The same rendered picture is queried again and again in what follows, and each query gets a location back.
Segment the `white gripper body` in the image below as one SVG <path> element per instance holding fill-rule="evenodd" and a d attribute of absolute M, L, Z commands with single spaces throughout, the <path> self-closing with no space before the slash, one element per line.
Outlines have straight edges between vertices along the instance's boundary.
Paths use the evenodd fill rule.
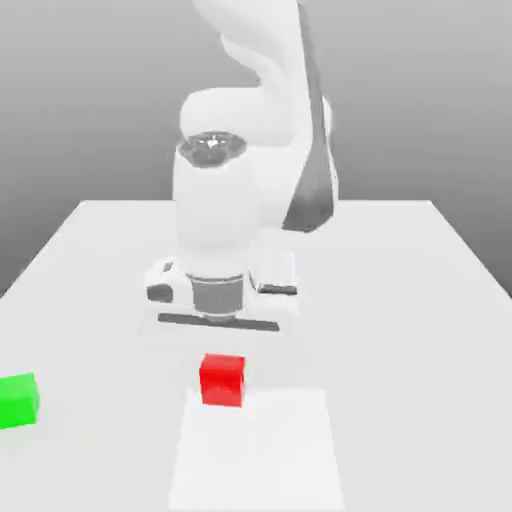
<path fill-rule="evenodd" d="M 137 334 L 141 343 L 151 348 L 173 349 L 252 349 L 286 342 L 294 332 L 294 319 L 277 322 L 278 331 L 270 327 L 257 329 L 237 324 L 235 327 L 204 325 L 187 320 L 186 323 L 170 322 L 167 316 L 158 319 L 158 312 L 144 309 L 137 316 Z"/>

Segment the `small red cube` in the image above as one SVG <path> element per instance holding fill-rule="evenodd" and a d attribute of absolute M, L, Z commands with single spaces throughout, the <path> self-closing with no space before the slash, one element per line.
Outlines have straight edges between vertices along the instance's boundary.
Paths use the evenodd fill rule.
<path fill-rule="evenodd" d="M 206 354 L 199 368 L 202 402 L 206 405 L 241 407 L 245 358 Z"/>

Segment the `small green cube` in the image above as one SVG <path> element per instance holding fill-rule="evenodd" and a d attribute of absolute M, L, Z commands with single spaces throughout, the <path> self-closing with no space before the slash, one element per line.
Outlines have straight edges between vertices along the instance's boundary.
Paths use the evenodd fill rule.
<path fill-rule="evenodd" d="M 35 424 L 40 394 L 33 373 L 0 377 L 0 429 Z"/>

